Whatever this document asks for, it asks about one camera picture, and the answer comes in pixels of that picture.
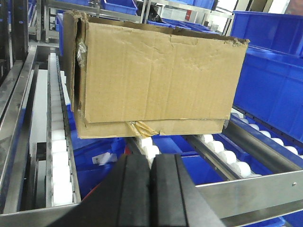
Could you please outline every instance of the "shelving unit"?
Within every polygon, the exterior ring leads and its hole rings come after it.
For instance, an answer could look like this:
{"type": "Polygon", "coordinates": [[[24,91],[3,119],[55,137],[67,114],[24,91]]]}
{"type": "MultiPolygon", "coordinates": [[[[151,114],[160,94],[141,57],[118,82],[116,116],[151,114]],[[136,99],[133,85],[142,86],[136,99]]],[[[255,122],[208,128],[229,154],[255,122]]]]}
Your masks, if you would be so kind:
{"type": "MultiPolygon", "coordinates": [[[[143,0],[143,8],[146,6],[146,1],[143,0]]],[[[59,33],[56,31],[50,30],[49,27],[49,18],[50,18],[50,9],[61,9],[61,10],[78,10],[86,12],[87,14],[93,16],[93,17],[103,17],[108,19],[115,19],[115,20],[121,20],[121,21],[131,21],[135,23],[142,23],[143,22],[143,14],[141,16],[137,15],[130,15],[126,13],[119,13],[114,11],[109,11],[105,9],[100,8],[100,1],[97,0],[94,2],[95,7],[90,6],[82,6],[77,4],[72,4],[68,2],[63,1],[57,1],[57,0],[46,0],[45,3],[45,19],[44,19],[44,28],[45,28],[45,41],[49,42],[49,38],[59,38],[59,33]]]]}
{"type": "Polygon", "coordinates": [[[204,22],[208,19],[208,17],[210,15],[225,17],[225,18],[227,18],[226,23],[229,23],[229,21],[232,20],[232,18],[233,18],[233,14],[226,14],[226,13],[222,13],[222,12],[219,12],[219,11],[213,11],[213,10],[210,10],[210,9],[204,9],[204,8],[197,7],[197,6],[181,4],[181,3],[178,3],[178,2],[168,1],[168,0],[148,0],[146,15],[149,14],[150,7],[151,7],[152,3],[157,4],[157,5],[162,5],[160,15],[161,15],[165,6],[171,6],[171,7],[178,8],[178,9],[191,10],[191,11],[196,12],[197,14],[202,13],[203,14],[202,25],[204,24],[204,22]]]}

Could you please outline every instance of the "metal frame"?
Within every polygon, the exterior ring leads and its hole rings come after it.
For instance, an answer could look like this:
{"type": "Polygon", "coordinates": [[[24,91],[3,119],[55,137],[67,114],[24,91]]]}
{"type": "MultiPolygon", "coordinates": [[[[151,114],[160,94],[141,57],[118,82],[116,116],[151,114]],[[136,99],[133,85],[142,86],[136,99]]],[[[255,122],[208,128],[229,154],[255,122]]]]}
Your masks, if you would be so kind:
{"type": "Polygon", "coordinates": [[[132,21],[135,23],[141,23],[143,21],[144,13],[141,16],[130,15],[125,13],[119,13],[114,11],[109,11],[105,9],[100,9],[100,4],[97,4],[97,7],[82,6],[77,4],[72,4],[63,1],[57,0],[46,0],[45,2],[45,16],[44,16],[44,28],[45,28],[45,41],[48,43],[50,38],[58,39],[59,34],[56,31],[51,31],[49,29],[49,18],[50,18],[50,9],[63,9],[63,10],[78,10],[86,12],[87,14],[94,17],[103,17],[108,19],[115,19],[121,21],[132,21]]]}
{"type": "Polygon", "coordinates": [[[26,91],[26,93],[28,93],[28,102],[25,106],[22,107],[25,112],[24,120],[22,122],[19,139],[16,145],[16,154],[9,181],[4,213],[13,213],[20,210],[25,171],[29,161],[29,136],[32,123],[32,111],[35,98],[38,68],[39,66],[36,65],[34,73],[31,73],[31,76],[29,77],[29,86],[27,87],[26,91]]]}
{"type": "Polygon", "coordinates": [[[30,86],[30,72],[36,58],[36,47],[31,47],[24,67],[16,82],[6,112],[0,125],[0,213],[3,212],[7,202],[7,194],[16,153],[16,141],[19,137],[20,127],[24,120],[25,106],[27,105],[30,86]]]}
{"type": "MultiPolygon", "coordinates": [[[[203,16],[203,20],[202,20],[202,25],[204,24],[204,22],[208,19],[208,17],[210,15],[227,18],[226,24],[228,24],[234,17],[233,14],[226,14],[226,13],[222,13],[222,12],[219,12],[219,11],[213,11],[213,10],[210,10],[210,9],[204,9],[204,8],[197,7],[197,6],[181,4],[181,3],[174,2],[174,1],[169,1],[169,0],[148,0],[147,10],[146,10],[146,17],[144,18],[144,23],[145,24],[147,23],[147,18],[148,18],[148,14],[149,14],[152,3],[162,5],[161,13],[163,11],[164,6],[171,6],[171,7],[175,7],[175,8],[178,8],[178,9],[186,9],[186,10],[194,11],[194,12],[196,12],[194,23],[196,22],[196,18],[197,18],[198,13],[203,13],[204,16],[203,16]]],[[[227,33],[227,28],[226,27],[227,26],[225,25],[223,35],[225,35],[227,33]]]]}

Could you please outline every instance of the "torn cardboard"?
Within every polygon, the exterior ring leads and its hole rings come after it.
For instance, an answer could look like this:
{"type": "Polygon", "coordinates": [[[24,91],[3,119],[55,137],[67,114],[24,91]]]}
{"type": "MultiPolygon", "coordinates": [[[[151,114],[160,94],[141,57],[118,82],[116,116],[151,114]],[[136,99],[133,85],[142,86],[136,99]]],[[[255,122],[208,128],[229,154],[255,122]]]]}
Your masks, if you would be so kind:
{"type": "Polygon", "coordinates": [[[78,135],[220,133],[246,49],[232,37],[65,12],[64,70],[78,135]]]}

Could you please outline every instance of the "metal shelf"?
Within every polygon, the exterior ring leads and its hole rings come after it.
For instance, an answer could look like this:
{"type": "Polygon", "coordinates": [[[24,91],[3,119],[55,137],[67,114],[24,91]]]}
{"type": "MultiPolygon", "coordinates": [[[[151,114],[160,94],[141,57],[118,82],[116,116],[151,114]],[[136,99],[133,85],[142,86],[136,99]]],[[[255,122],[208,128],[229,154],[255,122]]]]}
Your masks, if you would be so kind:
{"type": "Polygon", "coordinates": [[[105,9],[101,9],[99,5],[97,7],[90,7],[90,6],[82,6],[73,3],[57,1],[57,0],[48,0],[46,1],[46,16],[45,16],[45,39],[48,42],[49,38],[55,38],[55,35],[51,34],[51,30],[49,30],[49,10],[50,8],[54,9],[63,9],[63,10],[78,10],[86,12],[87,14],[94,16],[94,17],[103,17],[108,19],[114,20],[121,20],[121,21],[131,21],[135,23],[142,23],[143,21],[143,14],[141,16],[137,15],[130,15],[126,13],[119,13],[115,11],[109,11],[105,9]]]}

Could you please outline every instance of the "conveyor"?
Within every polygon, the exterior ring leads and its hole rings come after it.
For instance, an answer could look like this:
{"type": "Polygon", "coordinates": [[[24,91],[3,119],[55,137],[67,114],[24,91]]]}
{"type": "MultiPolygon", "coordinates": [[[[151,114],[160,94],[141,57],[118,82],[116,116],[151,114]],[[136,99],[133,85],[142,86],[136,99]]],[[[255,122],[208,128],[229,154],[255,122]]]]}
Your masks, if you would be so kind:
{"type": "MultiPolygon", "coordinates": [[[[152,151],[144,148],[143,145],[156,145],[153,138],[125,138],[132,154],[122,156],[107,178],[81,202],[59,60],[57,48],[30,47],[25,63],[17,61],[0,86],[0,226],[83,226],[86,221],[86,226],[97,223],[102,226],[236,227],[303,210],[303,159],[236,114],[213,139],[232,152],[248,153],[268,169],[268,174],[255,176],[258,173],[251,167],[251,175],[244,176],[231,163],[224,162],[209,143],[203,142],[201,135],[184,135],[193,152],[223,179],[194,185],[182,162],[182,154],[164,154],[161,146],[152,151]],[[43,209],[35,209],[32,204],[41,154],[35,153],[36,149],[33,153],[28,149],[38,69],[48,69],[46,207],[43,209]],[[72,199],[55,206],[56,179],[52,162],[56,151],[52,133],[62,130],[72,199]]],[[[288,141],[287,146],[303,148],[297,140],[280,137],[288,141]]]]}

